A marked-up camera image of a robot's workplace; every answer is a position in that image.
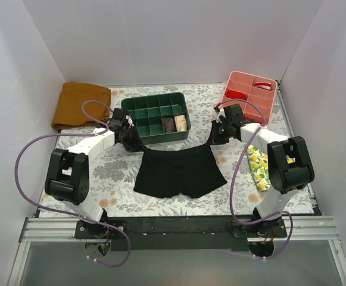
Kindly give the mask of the black underwear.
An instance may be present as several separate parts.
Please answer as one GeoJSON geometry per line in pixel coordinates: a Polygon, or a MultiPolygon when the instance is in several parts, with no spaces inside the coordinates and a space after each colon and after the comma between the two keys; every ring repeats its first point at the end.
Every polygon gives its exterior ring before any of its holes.
{"type": "Polygon", "coordinates": [[[208,138],[205,144],[177,151],[143,147],[133,190],[155,198],[200,198],[226,184],[208,138]]]}

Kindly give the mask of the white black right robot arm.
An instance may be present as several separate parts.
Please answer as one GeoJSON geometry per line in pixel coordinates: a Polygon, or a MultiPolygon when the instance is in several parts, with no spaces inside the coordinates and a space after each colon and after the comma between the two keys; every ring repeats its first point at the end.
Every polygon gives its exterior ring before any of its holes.
{"type": "Polygon", "coordinates": [[[273,230],[272,220],[279,219],[285,213],[284,208],[295,193],[314,180],[314,169],[305,139],[301,136],[280,135],[252,121],[212,121],[208,143],[224,145],[230,138],[245,143],[230,183],[229,207],[232,220],[240,225],[251,226],[253,233],[265,237],[273,230]],[[263,201],[255,207],[251,221],[242,222],[235,216],[233,191],[238,170],[250,145],[267,155],[270,188],[263,201]]]}

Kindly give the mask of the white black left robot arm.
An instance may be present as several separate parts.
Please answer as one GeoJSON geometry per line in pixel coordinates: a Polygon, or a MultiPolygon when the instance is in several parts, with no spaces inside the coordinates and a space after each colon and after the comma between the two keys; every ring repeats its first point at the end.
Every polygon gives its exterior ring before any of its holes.
{"type": "Polygon", "coordinates": [[[107,149],[122,144],[126,151],[137,151],[142,141],[134,124],[96,128],[79,143],[51,153],[45,181],[45,193],[64,203],[78,217],[90,221],[88,231],[95,238],[108,234],[106,211],[92,198],[90,164],[107,149]]]}

